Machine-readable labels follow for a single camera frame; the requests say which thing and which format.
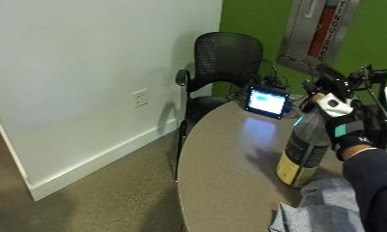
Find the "cable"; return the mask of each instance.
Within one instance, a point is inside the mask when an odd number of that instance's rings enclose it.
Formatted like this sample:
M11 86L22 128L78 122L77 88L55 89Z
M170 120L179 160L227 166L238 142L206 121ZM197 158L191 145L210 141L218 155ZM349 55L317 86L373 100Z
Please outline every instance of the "cable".
M265 59L259 59L259 60L255 60L255 61L251 61L247 63L247 65L245 66L245 68L242 69L242 71L238 73L238 75L235 76L235 78L233 79L233 82L231 82L231 87L230 87L230 92L229 92L229 96L227 98L230 98L230 96L233 95L233 87L234 87L234 82L237 80L237 78L243 74L243 72L247 70L247 68L254 65L255 63L261 63ZM255 79L255 77L258 76L258 73L254 74L254 76L250 78L249 80L249 83L247 85L253 82L253 80Z
M249 88L250 88L250 84L253 83L253 81L254 81L254 78L258 76L258 74L255 74L253 77L251 77L251 79L250 79L250 81L249 81L249 83L246 84L246 86L245 87L242 87L241 88L241 90L237 92L237 93L233 93L233 87L234 87L234 83L231 83L231 87L230 87L230 93L229 93L229 96L227 96L227 99L231 101L233 99L235 99L234 97L241 97L242 95L239 95L238 93L243 93L243 92L247 92L247 90L249 90Z
M277 65L270 60L267 60L267 59L262 59L262 61L266 62L266 63L269 63L271 65L271 71L267 73L266 76L269 76L269 74L271 75L271 72L274 72L274 76L278 77Z
M294 61L294 62L299 62L303 63L305 65L307 65L309 69L310 69L310 75L311 75L311 81L314 82L314 70L313 70L313 64L311 61L309 59L295 59L293 57L290 57L289 55L282 55L279 56L279 58L285 57L286 59Z
M298 106L294 103L299 102L301 100L303 100L305 98L307 98L309 95L305 95L303 97L301 97L298 100L293 100L293 106Z
M243 87L238 92L235 92L234 94L230 94L227 96L229 101L231 102L233 100L235 100L237 98L245 96L249 92L249 88L250 86L247 85L246 87Z
M286 80L286 87L290 87L290 84L289 84L289 79L287 77L283 75L282 78Z

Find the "bottle label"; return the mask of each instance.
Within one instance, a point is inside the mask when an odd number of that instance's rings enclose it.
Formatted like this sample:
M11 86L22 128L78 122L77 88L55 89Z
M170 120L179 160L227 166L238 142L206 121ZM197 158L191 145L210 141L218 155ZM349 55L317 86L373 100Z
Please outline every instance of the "bottle label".
M302 188L310 182L329 147L315 146L293 132L277 170L286 184Z
M286 151L283 152L281 163L277 169L278 176L282 181L295 188L302 188L311 180L317 167L301 167L287 156Z
M330 145L314 146L311 143L306 142L294 131L287 144L286 153L294 163L303 167L313 168L321 165L329 147Z

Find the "electrical outlet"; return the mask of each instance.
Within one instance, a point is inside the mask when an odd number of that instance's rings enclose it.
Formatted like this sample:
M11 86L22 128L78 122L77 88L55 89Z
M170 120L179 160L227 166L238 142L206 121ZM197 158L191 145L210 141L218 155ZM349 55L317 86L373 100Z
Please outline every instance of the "electrical outlet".
M147 88L133 93L134 95L134 107L138 108L149 104Z

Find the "black office chair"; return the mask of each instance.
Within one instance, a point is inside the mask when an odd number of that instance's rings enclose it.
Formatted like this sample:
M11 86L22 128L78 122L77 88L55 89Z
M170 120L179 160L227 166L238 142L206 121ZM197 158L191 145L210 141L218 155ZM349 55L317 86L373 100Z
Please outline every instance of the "black office chair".
M229 103L226 97L197 97L191 93L218 81L229 82L243 88L258 75L263 56L261 41L247 35L230 32L210 32L195 41L195 77L189 70L179 70L175 82L186 86L187 103L185 120L179 127L178 163L185 138L194 125L219 106Z

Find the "sleeve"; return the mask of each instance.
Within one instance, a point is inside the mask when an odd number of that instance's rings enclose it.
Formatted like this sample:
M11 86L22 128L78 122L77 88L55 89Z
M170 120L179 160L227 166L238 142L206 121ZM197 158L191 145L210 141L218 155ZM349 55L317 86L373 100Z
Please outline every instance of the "sleeve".
M367 231L387 231L387 153L366 150L343 165L343 175L357 192Z

